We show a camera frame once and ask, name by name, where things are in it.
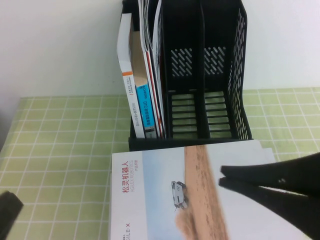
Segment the book spine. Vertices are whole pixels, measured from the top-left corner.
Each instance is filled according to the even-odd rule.
[[[143,127],[143,122],[141,119],[140,108],[138,103],[138,96],[135,90],[135,81],[132,71],[123,72],[123,82],[125,86],[126,96],[129,102],[129,108],[131,112],[131,117],[133,121],[134,131],[137,139],[144,139],[145,132]]]
[[[155,139],[157,138],[157,133],[148,84],[137,86],[136,93],[138,96],[145,136],[146,138]]]

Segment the white book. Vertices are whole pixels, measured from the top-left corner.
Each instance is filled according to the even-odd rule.
[[[110,239],[304,240],[273,211],[219,186],[222,165],[272,162],[257,140],[115,153]]]
[[[119,34],[117,40],[117,55],[120,64],[126,96],[133,121],[134,131],[137,138],[145,138],[143,122],[141,118],[136,85],[132,68],[131,57],[131,34],[133,32],[131,13],[121,16]]]

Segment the mesh panel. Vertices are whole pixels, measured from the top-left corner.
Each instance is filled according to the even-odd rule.
[[[247,127],[245,126],[245,112],[241,109],[242,103],[242,82],[244,66],[244,41],[246,35],[246,23],[240,10],[237,18],[235,45],[233,49],[233,60],[231,61],[230,75],[228,80],[228,96],[235,118],[235,126],[238,138],[249,139]]]
[[[204,73],[207,76],[224,73],[226,47],[208,47],[204,49]]]
[[[171,50],[171,69],[173,77],[187,77],[192,75],[192,49]]]

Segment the desk organizer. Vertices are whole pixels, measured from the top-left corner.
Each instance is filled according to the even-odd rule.
[[[139,30],[137,0],[123,1]],[[243,106],[247,14],[241,0],[162,0],[160,62],[167,139],[130,151],[252,139]]]

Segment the green grid mat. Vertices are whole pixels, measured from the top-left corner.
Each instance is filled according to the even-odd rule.
[[[278,161],[320,147],[320,88],[245,90],[252,136]],[[0,191],[24,207],[9,240],[108,239],[111,154],[127,152],[126,96],[22,98],[1,151]]]

